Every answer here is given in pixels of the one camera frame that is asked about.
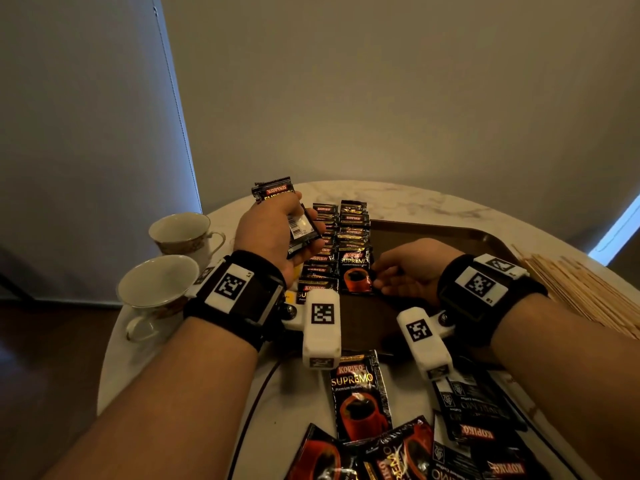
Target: person's left arm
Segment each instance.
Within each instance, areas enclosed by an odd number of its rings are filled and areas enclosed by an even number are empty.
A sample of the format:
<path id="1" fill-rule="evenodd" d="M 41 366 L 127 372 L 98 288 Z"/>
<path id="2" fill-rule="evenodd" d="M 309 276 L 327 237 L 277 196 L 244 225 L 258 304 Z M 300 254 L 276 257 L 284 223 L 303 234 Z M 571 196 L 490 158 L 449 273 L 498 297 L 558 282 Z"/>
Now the person's left arm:
<path id="1" fill-rule="evenodd" d="M 252 206 L 240 220 L 234 246 L 276 265 L 288 285 L 293 267 L 324 243 L 318 239 L 286 259 L 287 215 L 302 213 L 300 198 L 285 193 Z M 313 209 L 308 212 L 316 217 Z M 317 226 L 322 232 L 323 225 Z M 224 478 L 256 361 L 249 343 L 188 318 L 45 478 Z"/>

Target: wristband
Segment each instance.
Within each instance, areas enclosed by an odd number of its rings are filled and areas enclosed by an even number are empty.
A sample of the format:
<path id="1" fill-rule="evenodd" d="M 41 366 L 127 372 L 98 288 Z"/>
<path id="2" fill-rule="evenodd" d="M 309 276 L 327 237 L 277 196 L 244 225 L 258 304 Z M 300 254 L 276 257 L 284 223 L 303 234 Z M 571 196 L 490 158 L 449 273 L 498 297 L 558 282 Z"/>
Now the wristband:
<path id="1" fill-rule="evenodd" d="M 279 316 L 284 295 L 280 270 L 249 251 L 235 251 L 206 268 L 187 291 L 184 316 L 218 325 L 260 351 L 283 330 Z"/>
<path id="2" fill-rule="evenodd" d="M 456 335 L 472 346 L 486 346 L 500 321 L 522 298 L 544 285 L 526 269 L 489 254 L 454 259 L 438 281 L 438 297 L 456 323 Z"/>

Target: white marble surface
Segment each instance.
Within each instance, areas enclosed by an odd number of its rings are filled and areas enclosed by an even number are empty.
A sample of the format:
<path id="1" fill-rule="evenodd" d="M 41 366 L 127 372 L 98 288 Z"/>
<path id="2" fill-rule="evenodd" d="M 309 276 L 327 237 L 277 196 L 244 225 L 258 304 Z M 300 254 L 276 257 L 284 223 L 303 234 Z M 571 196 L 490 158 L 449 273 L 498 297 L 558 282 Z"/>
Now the white marble surface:
<path id="1" fill-rule="evenodd" d="M 404 185 L 355 180 L 296 184 L 296 190 L 303 193 L 303 202 L 309 207 L 313 202 L 363 200 L 368 202 L 372 219 L 475 228 L 493 234 L 511 249 L 515 245 L 525 253 L 571 257 L 588 266 L 631 300 L 640 303 L 640 292 L 582 252 L 540 229 L 464 199 Z M 247 196 L 209 214 L 211 229 L 224 232 L 228 238 L 218 252 L 220 255 L 232 249 L 238 220 L 252 203 L 253 198 Z M 98 414 L 140 373 L 168 336 L 158 337 L 143 345 L 128 343 L 124 338 L 124 328 L 131 318 L 131 310 L 123 307 L 104 357 Z M 260 354 L 248 406 L 275 362 L 269 354 L 267 347 Z M 383 366 L 383 373 L 396 425 L 419 414 L 430 419 L 431 393 L 412 363 L 392 370 Z M 515 390 L 515 386 L 507 387 L 509 393 L 525 410 L 529 410 L 528 398 L 522 395 L 521 390 Z M 540 413 L 535 414 L 534 421 L 545 429 L 548 438 L 583 478 L 597 478 Z M 316 371 L 302 367 L 299 360 L 293 360 L 283 364 L 274 374 L 262 396 L 244 440 L 235 478 L 283 478 L 309 422 L 335 434 L 332 401 L 323 377 Z M 528 433 L 525 439 L 554 478 L 573 477 L 533 433 Z"/>

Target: person's right arm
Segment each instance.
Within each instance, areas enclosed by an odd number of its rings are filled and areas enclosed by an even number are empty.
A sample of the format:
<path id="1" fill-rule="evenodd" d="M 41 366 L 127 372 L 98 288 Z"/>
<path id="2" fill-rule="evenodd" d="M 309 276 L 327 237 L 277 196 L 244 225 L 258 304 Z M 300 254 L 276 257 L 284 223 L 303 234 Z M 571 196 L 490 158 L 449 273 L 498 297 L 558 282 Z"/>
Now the person's right arm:
<path id="1" fill-rule="evenodd" d="M 461 252 L 421 239 L 380 257 L 375 286 L 438 306 L 437 281 Z M 533 294 L 516 304 L 491 348 L 549 421 L 603 479 L 640 468 L 640 343 Z"/>

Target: person's left hand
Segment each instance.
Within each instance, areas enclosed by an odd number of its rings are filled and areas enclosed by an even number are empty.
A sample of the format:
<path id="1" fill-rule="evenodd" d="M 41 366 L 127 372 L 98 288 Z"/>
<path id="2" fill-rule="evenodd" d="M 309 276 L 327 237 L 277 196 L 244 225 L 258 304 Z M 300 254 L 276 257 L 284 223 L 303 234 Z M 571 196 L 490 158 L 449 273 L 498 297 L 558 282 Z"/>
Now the person's left hand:
<path id="1" fill-rule="evenodd" d="M 324 247 L 324 239 L 316 239 L 291 259 L 287 259 L 291 231 L 288 215 L 300 216 L 302 193 L 286 192 L 268 200 L 254 204 L 244 213 L 236 230 L 234 250 L 251 251 L 276 265 L 282 273 L 287 287 L 293 283 L 293 268 L 311 256 L 315 256 Z M 307 209 L 311 219 L 317 217 L 314 209 Z M 322 222 L 315 222 L 318 232 L 324 233 Z"/>

